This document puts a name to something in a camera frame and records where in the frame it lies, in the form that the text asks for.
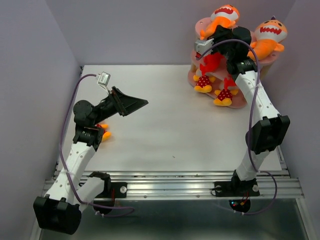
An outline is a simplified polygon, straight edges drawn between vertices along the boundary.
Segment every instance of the white table surface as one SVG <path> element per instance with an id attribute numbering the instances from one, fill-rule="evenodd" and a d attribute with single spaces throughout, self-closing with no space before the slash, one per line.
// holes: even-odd
<path id="1" fill-rule="evenodd" d="M 111 74 L 109 88 L 149 104 L 104 122 L 112 138 L 102 142 L 87 171 L 233 171 L 246 151 L 249 107 L 230 109 L 189 85 L 189 65 L 86 65 L 82 75 Z M 97 105 L 107 96 L 94 77 L 79 86 L 76 100 Z M 75 123 L 72 114 L 63 146 L 68 156 Z M 261 170 L 280 171 L 276 151 Z"/>

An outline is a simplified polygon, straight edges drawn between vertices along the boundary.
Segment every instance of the black mounting bracket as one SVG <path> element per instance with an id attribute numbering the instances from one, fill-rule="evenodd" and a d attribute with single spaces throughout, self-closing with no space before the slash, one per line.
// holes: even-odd
<path id="1" fill-rule="evenodd" d="M 106 207 L 114 207 L 115 199 L 125 199 L 127 197 L 127 182 L 112 182 L 110 191 L 102 192 L 98 196 L 97 199 L 110 199 L 103 201 L 93 201 L 94 204 L 106 206 Z M 112 209 L 101 208 L 101 207 L 93 207 L 94 210 L 99 211 L 101 214 L 108 214 L 112 211 Z"/>
<path id="2" fill-rule="evenodd" d="M 247 194 L 250 197 L 260 196 L 257 179 L 241 181 L 234 171 L 231 181 L 216 181 L 211 194 L 216 197 L 243 197 Z"/>

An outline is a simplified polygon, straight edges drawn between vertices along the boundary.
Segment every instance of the gray wall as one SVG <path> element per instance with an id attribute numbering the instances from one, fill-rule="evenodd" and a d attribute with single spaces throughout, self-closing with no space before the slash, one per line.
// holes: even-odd
<path id="1" fill-rule="evenodd" d="M 80 69 L 45 0 L 1 1 L 0 32 L 0 240 L 26 240 Z"/>
<path id="2" fill-rule="evenodd" d="M 298 0 L 285 20 L 285 52 L 263 81 L 280 112 L 291 126 L 282 144 L 293 177 L 299 177 L 320 236 L 320 47 L 319 26 L 314 24 L 320 1 Z"/>
<path id="3" fill-rule="evenodd" d="M 71 50 L 84 64 L 188 64 L 195 23 L 229 3 L 255 29 L 295 0 L 46 0 Z"/>

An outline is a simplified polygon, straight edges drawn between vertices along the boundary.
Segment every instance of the white robotic arm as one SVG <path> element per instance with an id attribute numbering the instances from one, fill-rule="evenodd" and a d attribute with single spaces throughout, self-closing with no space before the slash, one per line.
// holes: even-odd
<path id="1" fill-rule="evenodd" d="M 78 186 L 86 166 L 95 153 L 96 151 L 93 146 L 87 146 L 84 142 L 73 143 L 66 160 L 68 171 L 64 168 L 61 170 L 57 179 L 44 196 L 48 196 L 50 199 L 57 201 L 63 199 L 71 205 L 78 204 L 79 210 L 82 213 L 88 205 L 81 204 L 75 198 L 72 186 L 67 178 L 67 173 L 69 173 L 73 185 Z M 108 176 L 105 176 L 104 179 L 95 175 L 91 176 L 88 181 L 77 190 L 78 196 L 84 202 L 93 201 L 98 194 L 104 191 L 105 181 L 108 181 Z"/>
<path id="2" fill-rule="evenodd" d="M 247 71 L 245 74 L 240 73 L 235 80 L 235 84 L 243 93 L 243 96 L 248 105 L 254 104 L 252 126 L 258 123 L 260 120 L 274 119 L 280 115 L 278 110 L 271 103 L 261 82 L 257 84 L 256 71 Z M 255 102 L 253 103 L 256 88 L 258 88 L 258 92 Z M 251 151 L 252 160 L 257 169 L 260 168 L 269 153 L 270 152 L 268 150 L 263 151 L 259 154 Z M 248 150 L 245 151 L 243 160 L 240 166 L 236 169 L 236 173 L 241 181 L 249 181 L 257 177 L 257 172 L 250 161 Z"/>
<path id="3" fill-rule="evenodd" d="M 282 143 L 290 124 L 288 116 L 281 116 L 275 109 L 258 80 L 259 69 L 256 63 L 247 57 L 250 43 L 251 33 L 248 29 L 239 26 L 229 29 L 220 25 L 207 40 L 197 40 L 194 43 L 194 50 L 201 57 L 216 52 L 226 57 L 228 73 L 243 93 L 248 105 L 253 106 L 250 116 L 251 129 L 245 136 L 248 148 L 244 149 L 242 162 L 234 171 L 231 181 L 214 183 L 214 195 L 217 197 L 243 197 L 246 193 L 259 196 L 257 188 L 253 190 L 257 185 L 257 170 L 268 154 Z"/>
<path id="4" fill-rule="evenodd" d="M 63 169 L 44 197 L 37 197 L 33 203 L 35 216 L 42 229 L 73 234 L 88 204 L 97 195 L 110 193 L 110 175 L 103 172 L 93 172 L 86 183 L 78 187 L 87 164 L 102 141 L 104 129 L 97 124 L 116 113 L 127 116 L 148 104 L 148 101 L 127 96 L 116 87 L 109 91 L 109 78 L 110 75 L 105 72 L 97 77 L 98 84 L 108 93 L 98 105 L 80 100 L 73 107 L 75 135 L 68 158 L 65 161 L 60 154 Z"/>

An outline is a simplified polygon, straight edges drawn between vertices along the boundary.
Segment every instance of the screw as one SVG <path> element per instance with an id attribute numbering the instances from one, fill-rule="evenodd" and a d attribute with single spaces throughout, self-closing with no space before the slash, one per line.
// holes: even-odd
<path id="1" fill-rule="evenodd" d="M 127 192 L 127 188 L 125 186 L 120 187 L 120 193 L 125 194 Z"/>
<path id="2" fill-rule="evenodd" d="M 219 186 L 219 185 L 215 186 L 215 191 L 216 191 L 217 193 L 221 193 L 221 192 L 222 192 L 221 186 Z"/>
<path id="3" fill-rule="evenodd" d="M 258 191 L 259 191 L 259 187 L 258 187 L 258 185 L 253 185 L 253 187 L 252 187 L 252 191 L 254 191 L 254 192 L 258 192 Z"/>

